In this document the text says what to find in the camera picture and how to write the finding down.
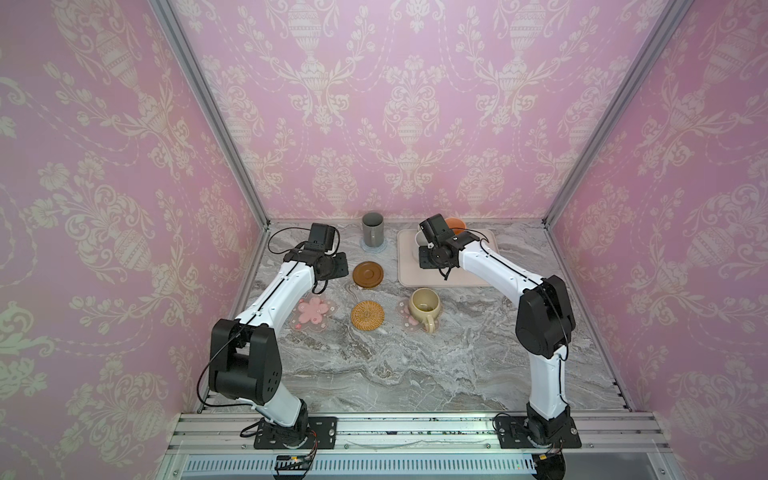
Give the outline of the brown round wooden coaster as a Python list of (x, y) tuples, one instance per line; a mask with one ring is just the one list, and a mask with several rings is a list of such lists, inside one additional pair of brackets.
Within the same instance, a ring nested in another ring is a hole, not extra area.
[(384, 270), (379, 263), (364, 261), (354, 268), (352, 279), (358, 287), (372, 289), (382, 283), (384, 279)]

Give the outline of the pink flower coaster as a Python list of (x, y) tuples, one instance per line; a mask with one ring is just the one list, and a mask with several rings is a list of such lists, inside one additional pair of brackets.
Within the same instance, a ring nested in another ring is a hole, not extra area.
[(323, 296), (302, 298), (294, 308), (290, 327), (295, 331), (323, 332), (336, 310), (336, 305)]
[(436, 333), (440, 326), (440, 316), (443, 314), (443, 304), (438, 303), (436, 309), (422, 311), (415, 309), (416, 315), (413, 315), (409, 301), (400, 301), (398, 312), (402, 316), (402, 322), (406, 328), (411, 330), (421, 329), (426, 333)]

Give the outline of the beige glazed round mug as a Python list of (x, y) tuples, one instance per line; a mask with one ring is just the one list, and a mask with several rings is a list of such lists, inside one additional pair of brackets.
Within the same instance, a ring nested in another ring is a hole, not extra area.
[(410, 315), (418, 321), (427, 333), (435, 333), (438, 319), (442, 313), (442, 303), (439, 295), (432, 289), (419, 288), (415, 290), (408, 301)]

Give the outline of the grey ceramic mug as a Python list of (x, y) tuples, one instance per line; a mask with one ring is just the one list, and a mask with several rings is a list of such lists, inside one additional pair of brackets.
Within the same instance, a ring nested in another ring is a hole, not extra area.
[(378, 246), (384, 239), (384, 217), (379, 212), (368, 212), (362, 217), (362, 235), (366, 243)]

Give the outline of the woven rattan round coaster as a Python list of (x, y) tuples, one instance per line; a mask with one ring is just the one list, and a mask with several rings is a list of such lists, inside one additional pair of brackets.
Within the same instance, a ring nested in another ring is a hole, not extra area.
[(363, 301), (355, 305), (350, 313), (352, 325), (361, 331), (372, 331), (379, 328), (385, 320), (385, 311), (381, 304), (374, 301)]

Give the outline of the blue woven round coaster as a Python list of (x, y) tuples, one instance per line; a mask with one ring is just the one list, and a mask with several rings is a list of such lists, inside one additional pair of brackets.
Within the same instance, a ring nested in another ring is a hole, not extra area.
[(371, 246), (366, 243), (364, 239), (360, 240), (360, 248), (370, 254), (379, 254), (384, 252), (387, 249), (388, 241), (386, 239), (383, 239), (382, 242), (378, 246)]

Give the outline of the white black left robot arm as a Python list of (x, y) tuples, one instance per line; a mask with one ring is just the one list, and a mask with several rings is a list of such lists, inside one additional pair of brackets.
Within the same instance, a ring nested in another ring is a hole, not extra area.
[(348, 273), (345, 253), (296, 247), (248, 308), (212, 328), (209, 389), (259, 412), (267, 434), (281, 446), (303, 447), (310, 427), (306, 402), (282, 384), (278, 334), (294, 307), (318, 283)]

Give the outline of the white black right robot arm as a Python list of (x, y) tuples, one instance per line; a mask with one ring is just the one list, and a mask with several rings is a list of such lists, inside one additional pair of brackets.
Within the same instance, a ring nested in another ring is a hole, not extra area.
[(506, 259), (485, 239), (424, 221), (427, 244), (419, 248), (422, 269), (448, 277), (462, 269), (479, 277), (517, 308), (515, 334), (528, 352), (531, 391), (526, 404), (532, 444), (553, 450), (582, 446), (565, 395), (565, 362), (570, 354), (575, 318), (565, 282), (542, 277)]

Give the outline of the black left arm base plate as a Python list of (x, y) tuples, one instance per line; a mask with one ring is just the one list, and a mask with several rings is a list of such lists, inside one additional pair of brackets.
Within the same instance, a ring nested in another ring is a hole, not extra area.
[(308, 417), (293, 427), (283, 427), (260, 421), (253, 447), (256, 450), (331, 450), (336, 443), (337, 417)]

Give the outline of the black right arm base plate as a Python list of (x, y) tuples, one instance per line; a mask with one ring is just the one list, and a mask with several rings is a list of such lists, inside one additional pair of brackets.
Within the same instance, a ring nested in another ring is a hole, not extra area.
[(548, 440), (542, 441), (534, 439), (526, 416), (500, 412), (493, 417), (491, 424), (502, 449), (560, 450), (582, 447), (579, 432), (572, 418), (567, 418), (564, 427), (552, 434)]

